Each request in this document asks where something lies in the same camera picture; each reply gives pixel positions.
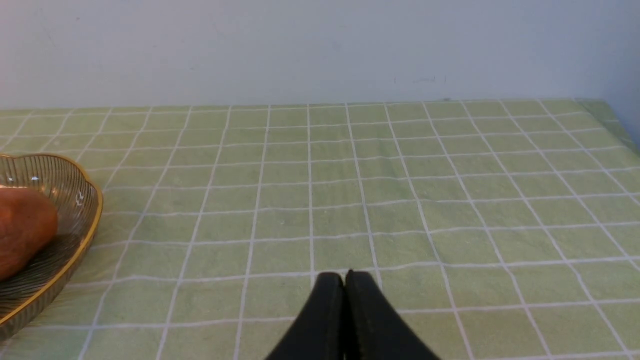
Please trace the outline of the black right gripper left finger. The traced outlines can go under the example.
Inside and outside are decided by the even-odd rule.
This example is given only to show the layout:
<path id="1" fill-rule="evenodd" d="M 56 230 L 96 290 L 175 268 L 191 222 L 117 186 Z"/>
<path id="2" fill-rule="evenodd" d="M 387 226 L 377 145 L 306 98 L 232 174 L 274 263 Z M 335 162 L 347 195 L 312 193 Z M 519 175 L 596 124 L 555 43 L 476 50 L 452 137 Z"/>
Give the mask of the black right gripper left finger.
<path id="1" fill-rule="evenodd" d="M 342 277 L 321 272 L 297 317 L 270 351 L 268 360 L 342 360 Z"/>

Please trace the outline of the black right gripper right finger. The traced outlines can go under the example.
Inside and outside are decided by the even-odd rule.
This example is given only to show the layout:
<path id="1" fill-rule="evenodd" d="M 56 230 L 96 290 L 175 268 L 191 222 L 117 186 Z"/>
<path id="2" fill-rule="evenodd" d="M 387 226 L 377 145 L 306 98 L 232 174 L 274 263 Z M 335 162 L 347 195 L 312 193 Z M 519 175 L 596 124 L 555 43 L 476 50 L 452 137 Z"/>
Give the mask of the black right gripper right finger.
<path id="1" fill-rule="evenodd" d="M 373 276 L 350 269 L 343 285 L 346 360 L 438 360 L 384 296 Z"/>

